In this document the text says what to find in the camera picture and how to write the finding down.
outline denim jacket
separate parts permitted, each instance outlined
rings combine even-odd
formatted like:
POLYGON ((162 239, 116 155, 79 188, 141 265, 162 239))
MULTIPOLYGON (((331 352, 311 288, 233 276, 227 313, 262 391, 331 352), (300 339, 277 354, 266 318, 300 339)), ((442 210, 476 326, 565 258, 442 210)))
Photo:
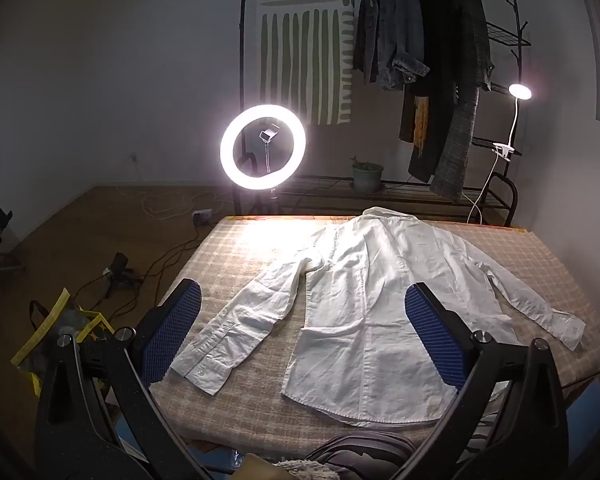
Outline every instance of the denim jacket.
POLYGON ((360 0, 354 68, 365 82, 402 90, 424 76, 424 35, 420 0, 360 0))

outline white wall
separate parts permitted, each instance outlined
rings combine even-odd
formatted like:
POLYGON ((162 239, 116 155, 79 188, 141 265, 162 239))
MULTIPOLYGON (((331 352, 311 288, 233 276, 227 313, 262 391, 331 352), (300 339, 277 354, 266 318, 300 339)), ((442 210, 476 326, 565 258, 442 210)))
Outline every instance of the white wall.
POLYGON ((94 182, 76 3, 0 0, 0 205, 20 239, 94 182))
POLYGON ((516 222, 564 262, 600 314, 600 122, 584 0, 523 0, 537 23, 516 222))
MULTIPOLYGON (((88 31, 83 48, 86 112, 102 138, 102 181, 225 182, 218 146, 238 113, 240 0, 82 1, 88 31)), ((258 103, 254 4, 248 0, 248 105, 258 103)), ((506 4, 491 14, 494 21, 504 16, 507 26, 513 23, 506 4)), ((509 82, 515 70, 508 49, 495 52, 494 60, 502 80, 509 82)), ((348 175, 349 158, 357 155, 383 164, 386 178, 407 179, 411 145, 398 140, 402 93, 363 86, 359 75, 353 92, 351 123, 307 127, 307 154, 299 171, 348 175)), ((476 135, 506 138, 510 100, 486 94, 482 101, 476 135)), ((257 149, 262 146, 256 134, 248 140, 257 149)), ((278 150, 278 155, 284 159, 288 151, 278 150)), ((491 153, 478 150, 469 183, 483 183, 492 161, 491 153)))

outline clothing rack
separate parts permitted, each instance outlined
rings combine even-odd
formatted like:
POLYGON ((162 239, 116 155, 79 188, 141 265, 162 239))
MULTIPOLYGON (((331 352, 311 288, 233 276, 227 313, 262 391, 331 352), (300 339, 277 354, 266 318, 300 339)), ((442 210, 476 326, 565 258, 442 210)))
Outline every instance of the clothing rack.
MULTIPOLYGON (((503 27, 500 27, 499 25, 496 25, 496 24, 490 23, 490 22, 487 22, 487 31, 488 31, 489 39, 491 41, 502 44, 504 46, 512 47, 511 53, 513 54, 513 56, 515 56, 516 63, 518 66, 518 82, 522 83, 523 47, 531 46, 531 43, 529 43, 527 40, 525 40, 522 37, 522 33, 525 30, 525 27, 527 26, 528 22, 525 22, 522 25, 520 24, 520 12, 518 9, 518 0, 507 0, 507 3, 509 5, 511 5, 511 7, 513 8, 513 12, 514 12, 514 15, 516 18, 515 32, 511 32, 503 27)), ((240 111, 241 112, 244 111, 244 15, 245 15, 245 9, 246 9, 246 0, 240 0, 240 111)), ((510 95, 509 91, 506 87, 497 85, 495 83, 491 84, 491 90, 502 93, 502 94, 510 95)), ((511 144, 512 145, 516 139, 516 131, 517 131, 517 127, 514 128, 513 134, 511 136, 511 144)), ((494 149, 493 141, 491 141, 489 139, 483 139, 480 137, 474 137, 472 140, 472 145, 480 147, 480 148, 487 148, 490 150, 494 149)), ((257 174, 258 173, 258 165, 257 165, 256 157, 253 153, 247 152, 247 150, 246 150, 246 139, 245 139, 244 131, 240 133, 240 146, 241 146, 241 154, 242 155, 240 156, 238 161, 236 161, 236 164, 240 168, 240 167, 244 166, 247 162, 250 162, 251 163, 251 171, 253 172, 253 174, 257 174)), ((518 150, 514 150, 512 152, 512 154, 517 155, 517 156, 522 155, 518 150)), ((506 211, 507 217, 504 222, 505 227, 509 227, 511 225, 513 216, 516 211, 516 207, 518 205, 518 190, 516 189, 516 186, 511 181, 511 179, 507 177, 507 174, 509 173, 509 165, 510 165, 510 162, 507 161, 503 173, 497 173, 497 172, 491 173, 491 176, 489 177, 485 191, 484 191, 484 193, 482 193, 479 196, 479 202, 478 202, 478 204, 480 206, 480 210, 483 210, 485 208, 494 208, 494 209, 500 209, 500 210, 506 211), (511 200, 509 203, 506 203, 499 195, 497 195, 491 189, 491 182, 494 178, 501 181, 507 187, 509 187, 510 192, 511 192, 511 200)), ((336 196, 332 192, 328 192, 328 193, 325 192, 325 193, 321 194, 320 189, 324 190, 325 189, 324 187, 312 187, 311 189, 308 189, 303 192, 301 190, 302 186, 296 186, 296 184, 298 184, 298 181, 302 180, 302 179, 304 179, 308 182, 315 181, 315 180, 328 180, 328 181, 334 182, 334 183, 350 182, 352 180, 351 177, 339 178, 339 177, 335 177, 335 176, 319 176, 319 175, 298 176, 298 177, 291 179, 290 185, 287 185, 287 186, 281 188, 280 190, 278 190, 278 194, 280 196, 285 196, 285 195, 299 196, 300 199, 302 199, 303 196, 307 196, 307 197, 311 196, 311 197, 321 197, 321 198, 355 198, 355 199, 362 199, 362 200, 372 200, 375 203, 378 203, 378 202, 385 202, 385 203, 401 202, 401 203, 427 203, 427 204, 432 204, 432 205, 442 205, 443 204, 445 206, 458 206, 461 208, 465 208, 465 207, 471 205, 469 200, 467 200, 467 202, 451 202, 449 200, 443 199, 443 198, 433 194, 432 192, 429 192, 430 196, 427 196, 427 193, 426 192, 422 193, 422 191, 425 188, 427 188, 429 186, 429 184, 411 183, 408 180, 407 181, 383 180, 382 184, 384 186, 384 190, 396 189, 399 187, 402 190, 417 191, 420 193, 417 199, 405 198, 409 195, 409 193, 405 193, 403 197, 395 197, 391 193, 388 193, 388 192, 379 192, 379 193, 374 193, 374 194, 370 194, 370 195, 366 195, 366 196, 360 196, 358 194, 351 194, 351 193, 349 193, 349 194, 341 193, 338 196, 336 196)), ((463 194, 467 194, 467 193, 473 194, 474 191, 476 191, 477 189, 478 188, 473 188, 473 187, 463 187, 462 192, 463 192, 463 194)), ((232 188, 232 192, 233 192, 233 202, 234 202, 235 214, 238 216, 242 215, 242 202, 241 202, 241 196, 240 196, 240 187, 237 186, 236 184, 234 184, 233 188, 232 188)), ((325 208, 325 209, 336 210, 336 208, 333 208, 333 207, 329 207, 329 208, 325 208)), ((259 212, 261 214, 270 214, 271 213, 271 211, 269 209, 267 209, 267 207, 263 204, 260 192, 255 193, 254 204, 253 204, 253 207, 251 208, 250 214, 255 213, 255 212, 259 212)), ((447 216, 449 218, 460 218, 461 214, 458 214, 458 215, 436 214, 435 216, 447 216)), ((478 218, 480 219, 480 222, 483 222, 482 221, 483 216, 481 215, 481 213, 479 211, 476 212, 474 218, 475 218, 476 222, 478 221, 478 218)))

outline bed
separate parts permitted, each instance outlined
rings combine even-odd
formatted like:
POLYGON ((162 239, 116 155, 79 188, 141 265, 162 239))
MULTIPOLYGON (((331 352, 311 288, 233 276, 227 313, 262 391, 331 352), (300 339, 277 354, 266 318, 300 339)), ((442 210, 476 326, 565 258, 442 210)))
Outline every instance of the bed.
MULTIPOLYGON (((196 280, 203 291, 202 311, 182 348, 225 304, 273 261, 288 240, 298 240, 325 224, 352 217, 227 217, 204 240, 180 271, 167 295, 183 278, 196 280)), ((522 344, 543 337, 551 345, 562 384, 600 368, 600 318, 563 264, 526 230, 430 222, 489 254, 558 310, 580 317, 587 327, 580 345, 569 351, 558 340, 499 297, 503 312, 514 321, 522 344)), ((152 394, 171 427, 185 439, 207 440, 265 456, 302 456, 338 434, 354 431, 280 394, 280 386, 298 331, 304 325, 304 279, 288 316, 235 370, 215 395, 197 389, 169 370, 152 394)), ((432 425, 400 431, 421 443, 432 425)))

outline green striped painting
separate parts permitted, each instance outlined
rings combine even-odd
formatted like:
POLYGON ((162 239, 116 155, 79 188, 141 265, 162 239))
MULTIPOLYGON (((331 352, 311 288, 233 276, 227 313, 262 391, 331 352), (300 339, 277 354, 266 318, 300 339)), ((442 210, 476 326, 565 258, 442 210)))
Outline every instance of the green striped painting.
POLYGON ((257 0, 260 101, 307 124, 350 121, 354 0, 257 0))

